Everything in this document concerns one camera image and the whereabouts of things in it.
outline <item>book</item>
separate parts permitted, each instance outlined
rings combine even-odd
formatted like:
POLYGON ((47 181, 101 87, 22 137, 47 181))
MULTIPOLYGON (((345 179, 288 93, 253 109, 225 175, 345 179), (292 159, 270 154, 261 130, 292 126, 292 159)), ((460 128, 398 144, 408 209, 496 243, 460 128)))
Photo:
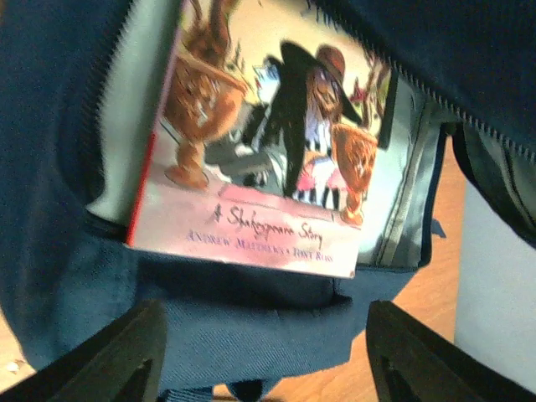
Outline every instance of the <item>book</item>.
POLYGON ((391 71, 307 0, 187 0, 127 244, 352 278, 391 71))

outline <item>black hat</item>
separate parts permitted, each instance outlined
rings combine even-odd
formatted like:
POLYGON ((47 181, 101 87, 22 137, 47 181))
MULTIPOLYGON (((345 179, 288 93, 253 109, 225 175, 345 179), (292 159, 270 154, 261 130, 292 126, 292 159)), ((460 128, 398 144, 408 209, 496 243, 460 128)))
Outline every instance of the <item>black hat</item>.
POLYGON ((307 52, 302 46, 292 42, 281 44, 281 55, 285 67, 289 70, 306 74, 313 66, 325 69, 337 82, 343 100, 343 115, 349 120, 361 124, 362 120, 355 111, 352 102, 348 99, 343 89, 345 61, 343 53, 333 46, 323 44, 317 50, 317 57, 307 52))

